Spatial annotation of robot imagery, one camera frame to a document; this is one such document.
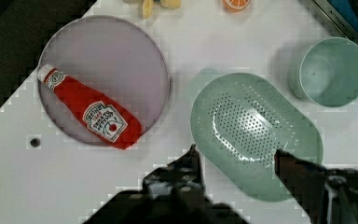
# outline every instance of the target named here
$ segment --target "round plate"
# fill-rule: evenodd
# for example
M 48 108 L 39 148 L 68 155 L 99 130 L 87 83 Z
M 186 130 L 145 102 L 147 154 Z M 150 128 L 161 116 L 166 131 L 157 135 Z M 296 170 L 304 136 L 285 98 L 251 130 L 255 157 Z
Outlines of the round plate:
M 275 87 L 254 75 L 232 74 L 209 83 L 193 104 L 190 124 L 205 157 L 262 201 L 291 197 L 274 172 L 278 148 L 303 160 L 322 161 L 316 127 Z
M 46 45 L 39 66 L 47 63 L 117 101 L 141 121 L 144 132 L 168 98 L 169 75 L 156 43 L 121 19 L 92 16 L 67 24 Z M 81 142 L 105 145 L 40 82 L 39 92 L 60 129 Z

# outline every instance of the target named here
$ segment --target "green colander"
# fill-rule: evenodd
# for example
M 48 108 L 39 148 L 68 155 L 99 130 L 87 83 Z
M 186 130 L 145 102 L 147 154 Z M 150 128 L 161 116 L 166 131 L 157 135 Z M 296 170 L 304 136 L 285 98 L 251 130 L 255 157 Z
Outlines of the green colander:
M 269 82 L 231 74 L 210 82 L 191 111 L 199 150 L 248 195 L 277 202 L 291 194 L 274 173 L 278 148 L 316 163 L 323 146 L 318 130 Z

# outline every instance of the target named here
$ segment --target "plate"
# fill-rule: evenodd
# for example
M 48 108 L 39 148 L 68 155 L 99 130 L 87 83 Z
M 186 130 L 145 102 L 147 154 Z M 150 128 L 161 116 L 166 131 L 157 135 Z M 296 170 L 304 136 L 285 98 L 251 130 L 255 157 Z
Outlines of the plate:
M 51 64 L 128 109 L 143 133 L 158 120 L 169 95 L 169 73 L 153 39 L 135 25 L 110 16 L 73 21 L 46 45 L 39 66 Z M 47 86 L 40 98 L 49 117 L 78 141 L 106 145 L 75 119 Z

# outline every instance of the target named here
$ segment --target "orange slice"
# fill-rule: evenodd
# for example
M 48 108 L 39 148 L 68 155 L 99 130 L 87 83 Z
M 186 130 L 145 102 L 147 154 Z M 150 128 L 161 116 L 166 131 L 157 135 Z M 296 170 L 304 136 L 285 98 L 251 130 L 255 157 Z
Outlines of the orange slice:
M 228 11 L 239 12 L 244 10 L 251 0 L 222 0 Z

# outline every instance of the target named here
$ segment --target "red ketchup bottle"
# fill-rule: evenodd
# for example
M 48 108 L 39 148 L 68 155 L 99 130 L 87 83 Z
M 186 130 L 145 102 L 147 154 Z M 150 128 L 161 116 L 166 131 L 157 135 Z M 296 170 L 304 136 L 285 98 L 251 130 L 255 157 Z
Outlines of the red ketchup bottle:
M 110 146 L 126 149 L 141 136 L 139 120 L 103 93 L 49 64 L 39 69 L 37 78 L 54 91 L 77 120 Z

